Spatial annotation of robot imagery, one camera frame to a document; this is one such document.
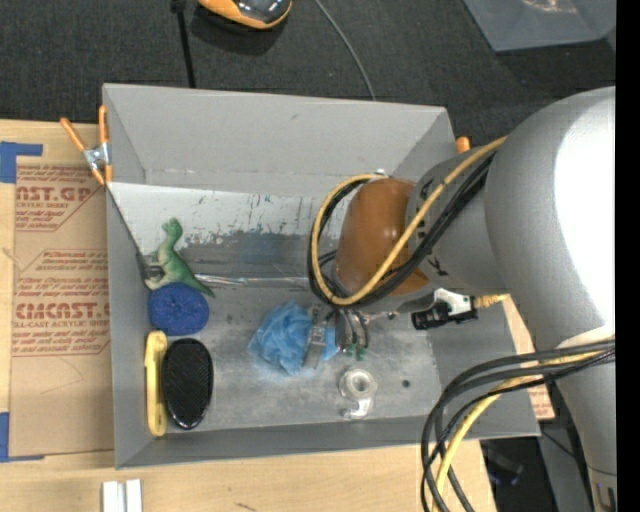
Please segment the tan cardboard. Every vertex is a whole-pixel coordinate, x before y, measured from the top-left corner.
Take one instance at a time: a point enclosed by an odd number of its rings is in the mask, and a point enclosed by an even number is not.
[[[105,192],[59,124],[3,121],[0,138],[44,145],[18,158],[9,455],[112,448]]]

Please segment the dark carpet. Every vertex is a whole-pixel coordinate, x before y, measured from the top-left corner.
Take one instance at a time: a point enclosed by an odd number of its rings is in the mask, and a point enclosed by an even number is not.
[[[445,106],[474,144],[541,107],[615,84],[605,40],[496,54],[462,0],[324,0],[379,101]],[[185,11],[198,88],[368,99],[359,69],[313,0],[268,33]],[[95,122],[104,82],[187,86],[169,1],[1,2],[0,116]]]

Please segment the blue plastic bag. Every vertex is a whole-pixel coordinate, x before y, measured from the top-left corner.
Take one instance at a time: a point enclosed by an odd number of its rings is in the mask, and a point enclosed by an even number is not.
[[[300,372],[307,349],[307,337],[312,321],[307,311],[295,301],[289,301],[271,311],[254,333],[248,350],[266,361],[280,366],[289,375]],[[333,330],[325,331],[322,359],[328,360],[337,352]]]

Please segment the black cord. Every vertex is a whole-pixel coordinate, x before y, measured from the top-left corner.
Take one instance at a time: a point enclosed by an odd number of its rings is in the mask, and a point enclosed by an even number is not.
[[[316,5],[318,6],[318,8],[322,11],[322,14],[324,14],[325,17],[327,18],[327,20],[329,21],[329,23],[331,23],[331,26],[333,27],[333,29],[340,36],[340,39],[342,39],[342,42],[344,43],[344,45],[349,50],[349,53],[351,53],[351,56],[353,57],[353,60],[356,63],[356,66],[358,66],[358,69],[360,70],[360,74],[362,75],[364,83],[367,86],[367,91],[369,91],[369,96],[371,96],[371,99],[373,101],[376,101],[376,95],[373,92],[373,87],[371,85],[371,82],[369,81],[369,77],[367,76],[367,72],[364,70],[364,66],[362,65],[362,62],[360,62],[360,59],[358,58],[358,54],[353,49],[353,46],[351,46],[351,43],[347,39],[347,36],[344,35],[344,32],[342,32],[342,30],[340,30],[340,27],[338,26],[336,21],[333,19],[333,17],[329,13],[329,11],[326,9],[326,7],[324,5],[322,5],[320,0],[314,0],[314,1],[315,1]]]
[[[426,234],[426,236],[422,239],[416,250],[409,257],[409,259],[396,267],[393,270],[390,270],[385,278],[388,278],[386,281],[382,282],[380,286],[374,288],[370,293],[366,296],[362,297],[360,300],[350,304],[349,306],[338,306],[339,308],[349,307],[353,308],[355,306],[366,306],[373,304],[387,297],[391,292],[393,292],[398,286],[400,286],[415,270],[418,268],[422,260],[431,254],[433,247],[440,240],[444,232],[451,225],[451,223],[455,220],[455,218],[460,214],[460,212],[464,209],[464,207],[471,201],[471,199],[478,193],[478,191],[484,185],[485,179],[489,172],[489,166],[493,160],[493,156],[495,152],[488,155],[480,164],[465,178],[461,186],[456,190],[453,194],[449,203],[444,208],[442,213],[438,216],[436,221],[434,222],[432,228]],[[333,214],[333,211],[338,206],[339,202],[344,199],[350,192],[355,190],[357,187],[366,183],[369,180],[362,180],[355,183],[352,183],[346,186],[343,190],[338,192],[331,202],[327,205],[326,210],[321,219],[321,229],[318,233],[318,239],[322,234],[322,230],[324,229],[325,224],[328,222],[330,216]],[[312,267],[311,267],[311,245],[309,245],[309,255],[307,258],[307,263],[309,267],[309,281],[311,283],[311,289],[323,302],[327,304],[333,304],[327,297],[324,296],[320,288],[317,286],[315,276],[313,275]],[[345,297],[345,294],[342,293],[335,283],[327,283],[332,293],[337,297]]]
[[[548,359],[557,358],[558,356],[570,356],[570,355],[576,355],[576,354],[583,354],[585,353],[585,351],[588,352],[588,351],[596,351],[596,350],[607,350],[607,349],[612,349],[614,347],[615,347],[615,341],[613,340],[597,342],[597,343],[592,343],[586,346],[583,345],[583,346],[576,346],[576,347],[568,347],[564,349],[546,350],[546,351],[541,351],[537,353],[504,357],[504,358],[500,358],[500,359],[496,359],[493,361],[476,365],[466,370],[465,372],[461,373],[458,377],[456,377],[453,381],[449,383],[449,385],[442,392],[442,395],[438,400],[438,403],[431,410],[431,414],[429,415],[429,418],[425,423],[423,434],[422,434],[421,453],[422,453],[423,460],[425,458],[427,443],[429,438],[431,437],[431,429],[433,428],[434,422],[436,423],[436,438],[440,438],[440,432],[438,430],[438,427],[442,421],[442,414],[443,414],[445,405],[456,396],[474,387],[474,386],[465,387],[464,385],[465,380],[500,366],[510,366],[510,365],[514,365],[522,362],[530,362],[535,360],[545,361]],[[558,368],[557,366],[551,367],[551,369],[553,370],[557,368]],[[485,379],[481,381],[476,380],[476,383],[477,383],[477,386],[480,386],[483,384],[488,384],[490,382],[495,382],[496,380],[502,380],[505,378],[513,377],[513,376],[515,376],[513,373],[504,373],[504,372],[494,373],[489,376],[485,376]],[[461,497],[460,501],[462,502],[463,506],[465,506],[464,492],[460,488],[453,470],[451,470],[449,477],[451,480],[452,487],[454,488],[458,496]],[[472,510],[471,505],[468,505],[468,508],[465,506],[465,509]]]
[[[599,364],[606,364],[608,362],[615,361],[615,358],[611,359],[612,355],[615,355],[615,351],[610,351],[610,352],[607,352],[607,353],[605,353],[605,354],[603,354],[601,356],[596,356],[596,357],[590,358],[589,360],[586,360],[584,362],[581,362],[580,364],[577,364],[574,368],[569,368],[568,370],[564,370],[563,372],[558,372],[558,374],[552,375],[551,377],[547,376],[545,378],[537,379],[537,380],[531,381],[529,383],[519,384],[517,386],[513,386],[511,388],[507,388],[506,390],[492,391],[490,393],[487,393],[487,394],[485,394],[483,396],[480,396],[480,397],[472,400],[471,402],[467,403],[458,412],[458,414],[456,414],[454,416],[454,418],[450,421],[449,425],[444,430],[442,436],[439,438],[438,444],[436,445],[436,448],[433,451],[432,455],[429,457],[429,459],[426,462],[423,461],[423,467],[425,468],[424,476],[426,478],[427,484],[430,487],[430,490],[432,491],[432,494],[434,496],[434,500],[436,501],[436,503],[438,503],[438,506],[441,509],[441,512],[448,512],[448,509],[447,509],[446,505],[444,504],[444,501],[442,500],[442,497],[440,496],[440,494],[437,491],[437,488],[435,486],[435,480],[433,478],[433,474],[431,473],[429,467],[431,466],[431,464],[435,460],[435,457],[437,456],[437,453],[438,452],[441,453],[443,451],[444,442],[446,440],[446,437],[453,430],[453,427],[455,426],[455,423],[457,423],[461,419],[463,414],[470,407],[472,407],[476,403],[480,402],[481,400],[484,400],[484,399],[488,398],[489,396],[499,395],[499,394],[503,394],[505,392],[508,393],[508,392],[513,392],[513,391],[518,391],[518,390],[521,390],[521,389],[526,389],[526,388],[531,388],[531,387],[543,385],[543,384],[548,384],[548,383],[554,382],[555,380],[559,380],[560,378],[564,378],[564,377],[569,376],[569,375],[571,375],[573,373],[576,373],[577,371],[580,371],[580,370],[585,369],[587,367],[591,367],[591,366],[595,366],[595,365],[599,365]],[[450,469],[449,470],[449,474],[447,475],[450,479],[451,479],[452,473],[453,473],[453,470]],[[464,495],[464,491],[462,491],[462,489],[459,488],[459,487],[456,488],[455,486],[454,486],[454,490],[456,491],[456,494],[458,495],[458,498],[460,499],[461,503],[463,504],[465,510],[467,510],[468,512],[473,512],[473,507],[469,504],[469,501],[467,500],[466,496]],[[428,510],[428,506],[426,505],[426,497],[424,496],[424,487],[422,487],[422,489],[421,489],[421,496],[423,498],[423,507],[425,508],[425,510]]]
[[[588,353],[593,351],[592,347],[587,347],[587,350],[584,351],[584,353]],[[489,393],[485,393],[484,395],[475,398],[474,400],[468,402],[464,407],[462,407],[458,413],[451,419],[451,421],[449,422],[449,424],[447,425],[446,429],[443,430],[443,432],[437,436],[437,444],[435,449],[433,450],[432,454],[426,458],[424,457],[423,454],[423,469],[424,469],[424,479],[426,479],[427,484],[429,485],[429,489],[431,490],[432,496],[434,498],[434,501],[436,502],[436,504],[438,505],[438,507],[440,508],[441,512],[448,512],[448,508],[446,507],[446,504],[444,503],[444,501],[442,500],[442,496],[440,496],[439,492],[437,491],[436,485],[435,485],[435,479],[433,478],[433,474],[431,473],[430,470],[430,466],[431,464],[433,464],[435,458],[437,457],[438,453],[442,454],[444,451],[444,443],[447,439],[447,437],[449,436],[449,434],[451,433],[451,431],[453,430],[453,428],[455,427],[456,423],[462,418],[462,416],[466,413],[466,411],[471,408],[473,405],[475,405],[476,403],[490,397],[490,396],[495,396],[495,395],[500,395],[500,394],[504,394],[504,393],[510,393],[510,392],[514,392],[520,389],[526,389],[526,388],[530,388],[530,387],[535,387],[535,386],[539,386],[542,384],[548,384],[550,382],[554,382],[556,380],[559,380],[561,378],[567,377],[569,375],[572,375],[578,371],[581,371],[583,369],[586,369],[588,367],[591,366],[595,366],[595,365],[599,365],[599,364],[606,364],[609,362],[615,361],[615,348],[613,348],[612,350],[609,350],[605,353],[601,353],[595,356],[592,356],[584,361],[580,361],[578,363],[574,363],[574,364],[570,364],[567,365],[566,368],[558,370],[557,367],[553,368],[554,371],[552,372],[547,372],[545,370],[544,367],[534,367],[530,369],[530,375],[545,375],[543,378],[541,379],[537,379],[528,383],[523,383],[523,384],[519,384],[516,386],[512,386],[510,388],[506,388],[506,389],[502,389],[502,390],[498,390],[498,391],[491,391]],[[423,431],[423,438],[422,438],[422,446],[426,446],[426,444],[428,443],[428,438],[430,437],[430,431],[431,431],[431,426],[433,424],[433,422],[435,421],[434,417],[438,417],[439,422],[441,421],[441,412],[442,412],[442,407],[439,408],[439,410],[435,410],[436,408],[434,408],[434,410],[432,410],[431,414],[429,415],[428,419],[427,419],[427,423],[425,424],[425,430]],[[453,474],[453,470],[450,469],[448,476],[451,479],[451,476]],[[456,494],[458,495],[458,497],[460,498],[461,503],[463,504],[465,510],[467,510],[468,512],[473,512],[473,508],[471,507],[471,505],[469,504],[468,500],[466,499],[466,496],[464,495],[464,492],[462,491],[461,488],[459,488],[459,484],[458,486],[453,485],[454,490],[456,491]],[[424,482],[423,485],[421,486],[421,500],[422,500],[422,505],[423,508],[425,510],[428,510],[428,505],[426,503],[426,496],[425,496],[425,489],[424,489]]]
[[[193,59],[191,58],[191,47],[189,46],[189,36],[187,34],[187,24],[184,20],[184,9],[186,0],[171,0],[171,12],[178,18],[178,27],[180,28],[180,41],[182,43],[182,53],[184,56],[184,65],[187,68],[187,80],[191,89],[196,88],[196,77],[193,72]]]
[[[542,431],[542,435],[544,437],[546,437],[551,443],[553,443],[554,445],[556,445],[556,447],[561,451],[564,452],[566,455],[568,455],[569,457],[571,457],[572,459],[576,458],[576,454],[572,453],[570,450],[568,450],[567,448],[565,448],[564,446],[562,446],[562,443],[560,443],[560,441],[558,441],[557,439],[555,439],[553,436],[550,436],[547,432],[545,432],[544,430]]]

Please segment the blue ball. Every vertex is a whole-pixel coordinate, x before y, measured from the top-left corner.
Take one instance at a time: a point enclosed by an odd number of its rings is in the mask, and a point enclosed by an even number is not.
[[[209,321],[209,304],[198,290],[171,283],[149,294],[149,320],[167,336],[195,334]]]

